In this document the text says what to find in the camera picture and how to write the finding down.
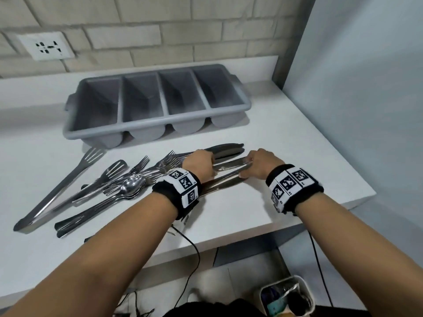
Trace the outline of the person's left hand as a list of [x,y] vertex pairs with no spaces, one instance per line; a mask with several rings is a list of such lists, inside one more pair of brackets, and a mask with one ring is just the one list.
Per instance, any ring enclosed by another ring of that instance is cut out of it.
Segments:
[[212,180],[216,175],[212,167],[213,166],[202,166],[198,164],[198,150],[187,156],[182,163],[182,168],[195,175],[201,185]]

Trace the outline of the person's right hand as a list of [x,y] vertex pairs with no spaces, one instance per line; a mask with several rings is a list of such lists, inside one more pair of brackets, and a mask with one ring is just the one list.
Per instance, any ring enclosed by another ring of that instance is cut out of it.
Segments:
[[272,152],[265,149],[251,150],[247,158],[252,160],[251,167],[256,170],[256,179],[267,179],[270,172],[280,165],[285,165],[285,162],[275,156]]

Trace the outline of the person's right forearm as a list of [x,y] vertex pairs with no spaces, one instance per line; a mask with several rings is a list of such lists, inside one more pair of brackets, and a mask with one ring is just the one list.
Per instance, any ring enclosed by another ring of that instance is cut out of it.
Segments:
[[324,193],[295,213],[372,317],[423,317],[423,268]]

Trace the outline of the person's left forearm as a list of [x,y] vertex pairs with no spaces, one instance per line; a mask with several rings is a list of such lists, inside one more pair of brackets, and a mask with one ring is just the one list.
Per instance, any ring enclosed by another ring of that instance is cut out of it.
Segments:
[[178,212],[152,192],[96,233],[4,317],[112,317]]

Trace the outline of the black wristband with marker tags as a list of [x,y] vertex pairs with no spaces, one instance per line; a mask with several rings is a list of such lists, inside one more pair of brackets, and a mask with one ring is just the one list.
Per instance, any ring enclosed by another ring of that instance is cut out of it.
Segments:
[[198,204],[203,185],[194,173],[174,168],[153,185],[152,191],[167,197],[177,209],[176,220],[181,220]]
[[278,213],[292,213],[304,201],[317,193],[323,193],[323,186],[307,171],[292,164],[275,167],[267,176],[266,185],[271,192],[273,206]]

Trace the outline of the pile of steel forks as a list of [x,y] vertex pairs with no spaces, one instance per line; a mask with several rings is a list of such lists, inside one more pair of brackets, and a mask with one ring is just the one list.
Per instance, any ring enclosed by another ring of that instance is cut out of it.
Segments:
[[144,170],[131,170],[126,176],[140,174],[145,178],[145,186],[152,186],[156,181],[168,171],[182,165],[186,154],[176,154],[173,150],[154,166]]

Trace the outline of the grey four-compartment cutlery tray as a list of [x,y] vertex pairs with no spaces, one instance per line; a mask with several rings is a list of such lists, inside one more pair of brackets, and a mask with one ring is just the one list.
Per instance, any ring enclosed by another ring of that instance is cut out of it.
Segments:
[[231,127],[251,106],[241,81],[221,64],[97,76],[82,79],[68,96],[63,135],[113,149],[125,134],[159,139],[168,125],[182,135],[199,131],[207,118]]

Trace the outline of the pile of steel spoons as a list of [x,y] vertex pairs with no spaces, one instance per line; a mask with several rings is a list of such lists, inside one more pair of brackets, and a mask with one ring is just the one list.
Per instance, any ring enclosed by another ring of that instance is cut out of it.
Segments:
[[56,223],[55,229],[57,232],[57,238],[62,238],[66,236],[82,224],[88,222],[93,217],[97,216],[102,211],[106,210],[107,208],[110,208],[116,203],[123,200],[131,200],[135,198],[138,193],[145,187],[145,184],[146,177],[144,175],[136,174],[130,176],[124,181],[124,183],[120,187],[119,192],[117,192],[115,195],[108,197],[107,199],[99,202],[93,207],[90,207],[73,217],[69,217],[65,220]]

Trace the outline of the white plastic bin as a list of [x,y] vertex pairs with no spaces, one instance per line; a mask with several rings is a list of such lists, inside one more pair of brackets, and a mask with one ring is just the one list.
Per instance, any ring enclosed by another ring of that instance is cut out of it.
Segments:
[[315,300],[306,281],[293,275],[258,289],[254,294],[258,309],[267,317],[309,317],[315,311]]

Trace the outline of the person's black clothing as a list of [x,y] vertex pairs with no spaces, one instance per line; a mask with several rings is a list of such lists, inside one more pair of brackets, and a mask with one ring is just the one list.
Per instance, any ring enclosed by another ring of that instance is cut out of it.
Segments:
[[244,299],[229,304],[204,301],[188,302],[168,311],[163,317],[267,317],[257,307]]

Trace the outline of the long steel slotted tongs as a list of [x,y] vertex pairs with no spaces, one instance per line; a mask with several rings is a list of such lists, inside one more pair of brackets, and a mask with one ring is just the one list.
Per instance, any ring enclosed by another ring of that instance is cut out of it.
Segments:
[[36,219],[64,192],[87,168],[96,163],[107,152],[105,149],[91,147],[83,155],[78,165],[44,197],[25,217],[21,218],[13,227],[18,232],[33,224]]

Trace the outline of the white wall power socket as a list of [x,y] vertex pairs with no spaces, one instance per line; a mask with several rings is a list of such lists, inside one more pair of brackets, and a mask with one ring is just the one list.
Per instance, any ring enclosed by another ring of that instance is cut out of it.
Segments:
[[17,35],[17,38],[35,61],[75,58],[74,51],[61,31]]

